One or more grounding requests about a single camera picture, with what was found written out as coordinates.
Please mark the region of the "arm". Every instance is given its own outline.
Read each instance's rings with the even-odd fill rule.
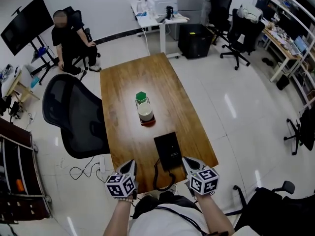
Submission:
[[[200,204],[202,213],[206,219],[208,229],[210,233],[214,232],[226,232],[229,235],[235,233],[231,222],[228,220],[227,216],[220,210],[216,205],[214,200],[209,195],[200,195],[195,192],[196,198]]]
[[[94,42],[88,42],[87,36],[85,35],[84,31],[82,29],[77,30],[77,33],[79,34],[80,38],[84,42],[84,44],[87,47],[95,46],[96,44]]]
[[[56,46],[56,49],[57,49],[57,55],[58,55],[58,58],[59,58],[58,67],[60,69],[63,69],[64,62],[63,62],[63,48],[62,48],[62,45],[59,44],[58,46]]]
[[[118,201],[113,216],[105,229],[104,236],[127,235],[130,207],[130,202]]]

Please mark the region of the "black trash can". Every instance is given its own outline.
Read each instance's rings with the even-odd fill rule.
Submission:
[[[181,25],[178,47],[188,59],[206,57],[213,34],[203,25]]]
[[[289,78],[283,74],[276,85],[279,90],[283,90],[289,84],[290,84]]]

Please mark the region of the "white tiled floor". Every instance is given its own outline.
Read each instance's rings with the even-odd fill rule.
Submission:
[[[158,52],[158,35],[149,34],[148,41],[151,54]],[[167,43],[172,51],[176,50],[174,41],[168,38]],[[98,45],[98,50],[103,69],[147,56],[145,38],[135,35]],[[224,50],[218,43],[216,47],[211,46],[206,58],[170,59],[219,161],[216,170],[220,174],[220,183],[213,196],[215,201],[224,212],[229,212],[240,207],[239,196],[232,190],[235,184],[241,187],[246,199],[250,199],[257,186],[276,188],[284,180],[295,184],[294,198],[311,195],[315,189],[314,151],[300,147],[298,155],[292,156],[291,142],[283,142],[283,136],[289,133],[285,120],[297,119],[298,111],[302,109],[293,85],[279,91],[269,82],[270,68],[261,61],[269,54],[261,48],[248,57],[252,62],[249,67],[240,61],[238,71],[234,70],[235,59],[220,59],[221,52]],[[40,96],[49,80],[58,73],[57,68],[53,69],[43,85],[37,87]],[[82,82],[101,97],[99,74],[88,72]],[[52,197],[55,219],[21,222],[14,226],[14,230],[24,236],[102,235],[115,200],[106,195],[104,185],[96,178],[97,166],[93,168],[91,178],[82,176],[73,180],[69,170],[74,166],[83,168],[90,158],[74,159],[66,153],[60,130],[47,124],[42,117],[41,100],[30,101],[27,111],[36,112],[28,130],[32,131],[39,148],[40,173],[47,194]],[[25,128],[28,116],[24,114],[15,124]],[[105,160],[107,174],[111,174],[110,155],[105,155]],[[178,184],[178,192],[193,200],[183,183]]]

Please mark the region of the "man sitting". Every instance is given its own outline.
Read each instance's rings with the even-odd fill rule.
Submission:
[[[101,68],[96,64],[97,48],[94,42],[89,42],[83,31],[84,24],[71,17],[63,10],[54,13],[55,27],[51,35],[53,44],[57,48],[59,58],[58,67],[64,72],[77,75],[79,80],[86,75],[86,71],[72,65],[74,58],[81,54],[89,57],[90,71],[99,72]]]

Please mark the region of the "hand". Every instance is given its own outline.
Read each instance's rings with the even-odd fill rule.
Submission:
[[[95,44],[94,42],[89,42],[89,43],[87,44],[87,47],[92,47],[92,46],[96,46],[96,44]]]
[[[64,62],[63,61],[59,61],[58,67],[59,67],[60,70],[63,70]]]

